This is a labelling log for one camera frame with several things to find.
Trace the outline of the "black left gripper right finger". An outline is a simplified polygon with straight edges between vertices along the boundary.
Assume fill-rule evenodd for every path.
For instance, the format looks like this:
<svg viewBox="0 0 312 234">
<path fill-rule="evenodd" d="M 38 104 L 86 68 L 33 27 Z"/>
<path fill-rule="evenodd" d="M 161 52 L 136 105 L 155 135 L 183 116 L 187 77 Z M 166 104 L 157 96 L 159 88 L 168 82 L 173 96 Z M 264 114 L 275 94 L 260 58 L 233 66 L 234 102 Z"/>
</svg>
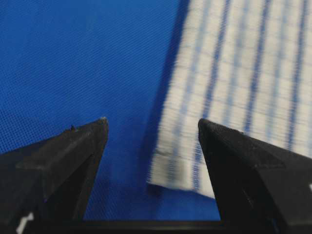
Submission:
<svg viewBox="0 0 312 234">
<path fill-rule="evenodd" d="M 225 234 L 309 234 L 312 160 L 207 119 L 198 122 Z"/>
</svg>

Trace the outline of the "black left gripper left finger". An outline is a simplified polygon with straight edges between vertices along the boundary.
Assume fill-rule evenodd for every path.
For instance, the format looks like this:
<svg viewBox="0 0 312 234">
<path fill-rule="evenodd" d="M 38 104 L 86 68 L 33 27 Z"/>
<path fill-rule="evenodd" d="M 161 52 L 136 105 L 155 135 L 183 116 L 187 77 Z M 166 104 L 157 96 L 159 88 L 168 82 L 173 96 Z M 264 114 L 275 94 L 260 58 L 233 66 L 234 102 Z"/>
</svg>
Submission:
<svg viewBox="0 0 312 234">
<path fill-rule="evenodd" d="M 0 156 L 0 231 L 82 221 L 108 140 L 105 117 Z"/>
</svg>

